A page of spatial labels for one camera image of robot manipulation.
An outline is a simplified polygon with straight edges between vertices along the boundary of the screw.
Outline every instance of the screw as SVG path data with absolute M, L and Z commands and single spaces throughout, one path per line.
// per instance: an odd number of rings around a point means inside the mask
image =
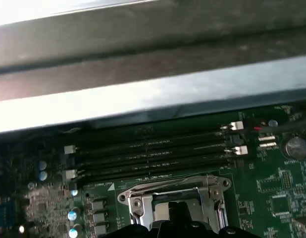
M 230 185 L 230 183 L 229 183 L 229 181 L 228 181 L 228 180 L 225 180 L 225 181 L 223 181 L 223 185 L 224 185 L 225 187 L 227 187 L 227 186 L 229 186 L 229 185 Z
M 234 235 L 236 232 L 233 229 L 229 228 L 226 230 L 226 233 L 228 233 L 229 235 Z
M 200 224 L 198 222 L 192 222 L 191 226 L 194 228 L 198 228 L 200 226 Z
M 274 119 L 268 121 L 269 126 L 278 126 L 278 122 Z
M 35 183 L 29 182 L 29 184 L 28 184 L 28 189 L 32 190 L 32 189 L 34 189 L 35 187 L 36 187 Z
M 124 196 L 124 195 L 121 195 L 121 196 L 119 197 L 119 199 L 120 199 L 121 202 L 124 202 L 124 201 L 125 201 L 125 196 Z
M 133 206 L 141 207 L 142 206 L 142 202 L 139 199 L 134 199 L 133 200 Z

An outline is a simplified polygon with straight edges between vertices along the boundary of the motherboard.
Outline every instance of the motherboard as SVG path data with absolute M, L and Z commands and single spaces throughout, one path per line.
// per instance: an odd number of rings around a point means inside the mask
M 306 102 L 0 143 L 0 238 L 149 229 L 183 203 L 215 233 L 306 237 Z

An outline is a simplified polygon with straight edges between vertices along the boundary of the integrated circuit chip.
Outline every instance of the integrated circuit chip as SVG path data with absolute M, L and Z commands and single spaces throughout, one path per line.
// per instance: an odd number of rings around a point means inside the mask
M 57 229 L 61 234 L 67 233 L 67 226 L 65 224 L 58 225 Z
M 106 214 L 101 212 L 101 213 L 95 213 L 93 215 L 93 219 L 94 219 L 94 223 L 97 224 L 97 223 L 103 223 L 105 222 L 105 217 L 106 217 Z
M 104 201 L 101 200 L 101 201 L 94 201 L 94 202 L 92 202 L 92 209 L 94 211 L 103 210 L 104 209 Z
M 99 225 L 95 226 L 95 235 L 96 237 L 102 236 L 107 234 L 107 226 L 106 225 Z
M 58 195 L 59 197 L 63 197 L 63 196 L 64 196 L 64 191 L 58 191 L 58 192 L 57 192 L 57 195 Z
M 38 211 L 39 212 L 45 212 L 46 211 L 46 205 L 45 205 L 44 202 L 38 204 Z
M 289 201 L 286 194 L 271 197 L 273 216 L 281 216 L 290 213 Z
M 248 213 L 248 209 L 246 207 L 239 207 L 239 214 L 244 215 Z
M 261 192 L 278 191 L 283 188 L 283 183 L 280 178 L 265 179 L 260 181 Z

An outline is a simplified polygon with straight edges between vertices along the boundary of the metal bar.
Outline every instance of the metal bar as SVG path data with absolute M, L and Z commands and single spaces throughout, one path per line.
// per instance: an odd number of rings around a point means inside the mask
M 34 6 L 9 5 L 0 16 Z M 79 11 L 0 25 L 0 70 L 301 26 L 306 0 L 156 0 Z
M 1 74 L 0 101 L 301 55 L 306 55 L 306 29 L 38 68 Z
M 302 99 L 306 99 L 306 56 L 1 101 L 0 132 L 108 118 L 165 107 L 177 109 L 168 108 L 171 114 L 159 114 L 160 117 L 155 119 Z M 132 115 L 131 119 L 135 123 L 150 118 L 145 114 L 144 118 Z

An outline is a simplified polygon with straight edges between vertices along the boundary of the surface-mount component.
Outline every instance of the surface-mount component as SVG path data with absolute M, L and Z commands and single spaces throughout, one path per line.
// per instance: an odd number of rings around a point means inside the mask
M 289 200 L 286 194 L 271 197 L 273 216 L 282 216 L 290 213 Z
M 105 222 L 106 213 L 105 212 L 97 212 L 93 214 L 93 220 L 95 224 Z
M 271 136 L 259 137 L 258 140 L 259 140 L 259 141 L 275 140 L 275 136 L 274 136 L 274 135 L 271 135 Z
M 306 141 L 301 137 L 296 136 L 290 139 L 285 145 L 285 150 L 289 158 L 296 160 L 306 159 Z
M 98 225 L 95 226 L 94 232 L 96 237 L 107 234 L 107 226 L 106 225 Z
M 44 202 L 38 204 L 38 212 L 45 212 L 46 204 Z
M 66 224 L 59 224 L 57 226 L 57 230 L 61 234 L 67 233 L 67 226 L 66 226 Z
M 92 209 L 94 211 L 103 210 L 104 206 L 105 206 L 105 201 L 104 200 L 99 200 L 99 201 L 93 201 L 92 202 Z

